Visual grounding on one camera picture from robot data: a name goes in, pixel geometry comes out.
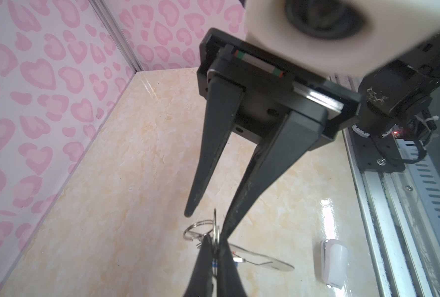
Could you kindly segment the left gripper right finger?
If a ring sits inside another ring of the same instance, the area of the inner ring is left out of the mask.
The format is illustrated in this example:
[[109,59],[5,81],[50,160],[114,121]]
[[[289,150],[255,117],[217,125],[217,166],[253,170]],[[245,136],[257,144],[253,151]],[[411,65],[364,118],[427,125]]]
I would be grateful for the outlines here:
[[218,297],[245,297],[247,296],[237,271],[237,267],[231,260],[232,252],[225,238],[220,238],[216,259],[225,261],[225,267],[221,267],[217,280]]

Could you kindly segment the blue tagged key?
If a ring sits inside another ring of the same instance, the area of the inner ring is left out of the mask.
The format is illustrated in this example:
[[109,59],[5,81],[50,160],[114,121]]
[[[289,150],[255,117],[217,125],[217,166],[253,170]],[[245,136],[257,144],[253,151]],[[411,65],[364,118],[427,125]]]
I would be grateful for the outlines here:
[[[232,254],[231,260],[235,267],[238,267],[241,263],[246,263],[246,258],[240,257],[239,255]],[[221,267],[225,267],[225,261],[222,259],[214,259],[212,263],[213,276],[216,277],[220,271]]]

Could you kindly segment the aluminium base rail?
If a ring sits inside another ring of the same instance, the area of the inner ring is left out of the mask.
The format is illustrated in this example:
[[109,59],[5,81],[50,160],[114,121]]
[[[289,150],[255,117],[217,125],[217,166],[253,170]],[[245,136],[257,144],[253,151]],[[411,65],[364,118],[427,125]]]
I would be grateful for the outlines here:
[[372,142],[344,132],[378,291],[440,297],[440,177],[397,130]]

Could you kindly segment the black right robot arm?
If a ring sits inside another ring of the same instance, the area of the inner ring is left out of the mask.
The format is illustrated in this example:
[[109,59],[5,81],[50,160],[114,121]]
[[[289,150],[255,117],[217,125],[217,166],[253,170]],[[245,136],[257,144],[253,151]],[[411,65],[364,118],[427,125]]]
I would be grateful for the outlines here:
[[206,99],[200,158],[184,215],[198,207],[232,133],[256,149],[227,211],[228,238],[255,201],[306,152],[353,127],[376,141],[424,111],[440,86],[440,33],[349,90],[211,28],[200,43]]

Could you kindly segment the small white plastic object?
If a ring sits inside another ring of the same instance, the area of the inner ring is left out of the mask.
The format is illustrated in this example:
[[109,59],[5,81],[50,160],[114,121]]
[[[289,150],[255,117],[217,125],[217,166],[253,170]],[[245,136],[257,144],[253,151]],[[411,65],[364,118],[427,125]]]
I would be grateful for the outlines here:
[[321,279],[330,287],[342,289],[346,280],[349,251],[337,239],[321,242]]

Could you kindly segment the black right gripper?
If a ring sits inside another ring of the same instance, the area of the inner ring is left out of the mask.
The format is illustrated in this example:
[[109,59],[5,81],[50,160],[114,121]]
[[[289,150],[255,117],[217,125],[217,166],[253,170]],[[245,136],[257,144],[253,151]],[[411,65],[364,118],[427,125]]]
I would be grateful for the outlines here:
[[227,211],[220,235],[226,240],[306,151],[358,122],[362,96],[217,28],[201,41],[200,59],[205,119],[184,216],[202,200],[231,131],[258,144]]

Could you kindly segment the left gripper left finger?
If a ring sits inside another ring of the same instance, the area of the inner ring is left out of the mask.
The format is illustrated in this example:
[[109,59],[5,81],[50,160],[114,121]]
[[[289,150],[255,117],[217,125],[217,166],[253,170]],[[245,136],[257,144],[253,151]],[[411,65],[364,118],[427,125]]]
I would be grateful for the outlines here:
[[210,235],[203,237],[185,297],[211,297],[213,294],[213,245]]

